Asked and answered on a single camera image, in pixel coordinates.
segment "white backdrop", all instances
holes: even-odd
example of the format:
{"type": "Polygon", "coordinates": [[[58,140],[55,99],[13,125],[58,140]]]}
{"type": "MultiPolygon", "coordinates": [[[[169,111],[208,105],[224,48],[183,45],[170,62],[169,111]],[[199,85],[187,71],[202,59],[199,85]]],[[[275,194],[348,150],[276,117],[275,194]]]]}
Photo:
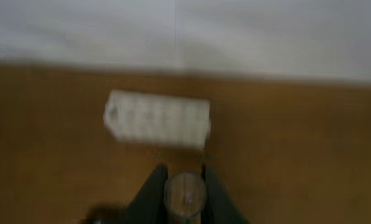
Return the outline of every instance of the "white backdrop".
{"type": "Polygon", "coordinates": [[[0,59],[371,79],[371,0],[0,0],[0,59]]]}

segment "brown surface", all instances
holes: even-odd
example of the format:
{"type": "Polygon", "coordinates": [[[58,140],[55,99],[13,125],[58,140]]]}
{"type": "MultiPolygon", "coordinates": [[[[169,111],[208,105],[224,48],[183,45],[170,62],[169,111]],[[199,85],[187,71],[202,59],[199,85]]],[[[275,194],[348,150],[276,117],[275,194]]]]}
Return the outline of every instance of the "brown surface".
{"type": "MultiPolygon", "coordinates": [[[[105,131],[113,88],[211,100],[207,162],[250,221],[371,223],[371,90],[130,73],[0,66],[0,223],[76,223],[134,197],[161,159],[105,131]]],[[[198,167],[177,155],[170,172],[198,167]]]]}

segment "dark object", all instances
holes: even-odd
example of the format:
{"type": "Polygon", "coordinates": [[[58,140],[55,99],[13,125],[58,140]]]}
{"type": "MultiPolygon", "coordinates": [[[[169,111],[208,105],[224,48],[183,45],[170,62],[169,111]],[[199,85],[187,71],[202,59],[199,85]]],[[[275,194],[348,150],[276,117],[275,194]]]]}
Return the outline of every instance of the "dark object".
{"type": "MultiPolygon", "coordinates": [[[[201,213],[203,224],[248,223],[229,200],[213,168],[203,167],[202,178],[206,183],[208,195],[206,206],[201,213]]],[[[158,164],[127,208],[115,205],[95,207],[81,223],[167,223],[163,199],[167,179],[167,168],[164,164],[158,164]]]]}

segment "white power strip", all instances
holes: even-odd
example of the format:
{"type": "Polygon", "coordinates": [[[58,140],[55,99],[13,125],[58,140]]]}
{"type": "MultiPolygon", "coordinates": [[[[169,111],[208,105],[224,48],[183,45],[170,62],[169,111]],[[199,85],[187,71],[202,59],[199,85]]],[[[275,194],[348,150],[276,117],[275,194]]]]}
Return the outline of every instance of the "white power strip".
{"type": "Polygon", "coordinates": [[[118,140],[204,149],[209,101],[114,90],[104,123],[118,140]]]}

